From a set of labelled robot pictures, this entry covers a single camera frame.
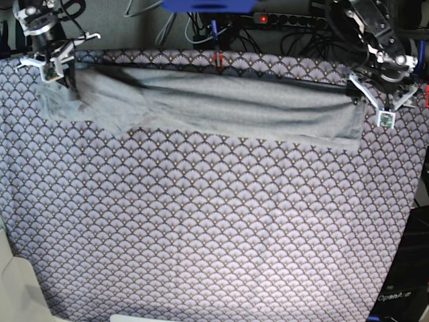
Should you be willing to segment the light grey T-shirt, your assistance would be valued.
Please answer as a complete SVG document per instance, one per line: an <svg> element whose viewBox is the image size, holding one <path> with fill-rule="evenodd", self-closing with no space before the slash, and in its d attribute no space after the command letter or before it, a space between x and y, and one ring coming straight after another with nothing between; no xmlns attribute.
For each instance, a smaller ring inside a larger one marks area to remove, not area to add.
<svg viewBox="0 0 429 322"><path fill-rule="evenodd" d="M365 106L318 84L87 64L75 85L40 83L40 116L357 150Z"/></svg>

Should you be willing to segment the white board at corner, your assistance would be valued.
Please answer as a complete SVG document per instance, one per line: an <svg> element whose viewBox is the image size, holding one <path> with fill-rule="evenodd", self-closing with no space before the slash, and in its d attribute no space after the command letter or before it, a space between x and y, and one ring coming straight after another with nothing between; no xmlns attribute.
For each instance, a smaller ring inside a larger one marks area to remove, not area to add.
<svg viewBox="0 0 429 322"><path fill-rule="evenodd" d="M1 230L1 320L53 321L32 265L15 257Z"/></svg>

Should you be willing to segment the fan-patterned purple tablecloth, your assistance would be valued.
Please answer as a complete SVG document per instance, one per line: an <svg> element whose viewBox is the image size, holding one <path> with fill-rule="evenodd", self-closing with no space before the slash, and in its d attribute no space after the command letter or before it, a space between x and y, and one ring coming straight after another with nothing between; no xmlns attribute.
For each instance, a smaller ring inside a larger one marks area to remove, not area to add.
<svg viewBox="0 0 429 322"><path fill-rule="evenodd" d="M54 315L380 321L428 149L428 108L365 106L356 152L42 119L1 62L1 217Z"/></svg>

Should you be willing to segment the red clamp at right edge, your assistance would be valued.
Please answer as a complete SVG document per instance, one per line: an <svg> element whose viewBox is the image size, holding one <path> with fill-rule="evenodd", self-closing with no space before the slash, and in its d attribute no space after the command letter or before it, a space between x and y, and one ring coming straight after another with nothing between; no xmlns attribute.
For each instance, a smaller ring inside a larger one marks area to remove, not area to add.
<svg viewBox="0 0 429 322"><path fill-rule="evenodd" d="M429 84L426 84L425 88L425 106L429 108Z"/></svg>

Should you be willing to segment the red black table clamp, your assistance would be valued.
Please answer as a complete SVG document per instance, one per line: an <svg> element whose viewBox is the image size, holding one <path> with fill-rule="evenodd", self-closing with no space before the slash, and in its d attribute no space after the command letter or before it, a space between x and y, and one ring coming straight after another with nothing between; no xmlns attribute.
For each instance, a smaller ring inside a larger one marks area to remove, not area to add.
<svg viewBox="0 0 429 322"><path fill-rule="evenodd" d="M212 62L215 70L223 69L223 53L221 51L214 51Z"/></svg>

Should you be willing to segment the black OpenArm box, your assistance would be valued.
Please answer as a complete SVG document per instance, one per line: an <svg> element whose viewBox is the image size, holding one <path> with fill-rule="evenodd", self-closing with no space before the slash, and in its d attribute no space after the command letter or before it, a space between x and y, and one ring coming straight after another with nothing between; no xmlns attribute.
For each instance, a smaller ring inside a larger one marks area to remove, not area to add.
<svg viewBox="0 0 429 322"><path fill-rule="evenodd" d="M411 210L374 310L394 321L419 321L428 307L428 207Z"/></svg>

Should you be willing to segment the black power strip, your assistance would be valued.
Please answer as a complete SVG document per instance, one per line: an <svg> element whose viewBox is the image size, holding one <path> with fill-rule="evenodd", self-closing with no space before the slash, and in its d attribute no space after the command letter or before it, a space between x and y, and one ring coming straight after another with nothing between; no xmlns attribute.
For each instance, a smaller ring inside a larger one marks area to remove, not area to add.
<svg viewBox="0 0 429 322"><path fill-rule="evenodd" d="M256 12L252 15L252 18L254 23L260 25L292 26L301 28L325 28L328 25L325 18L307 15Z"/></svg>

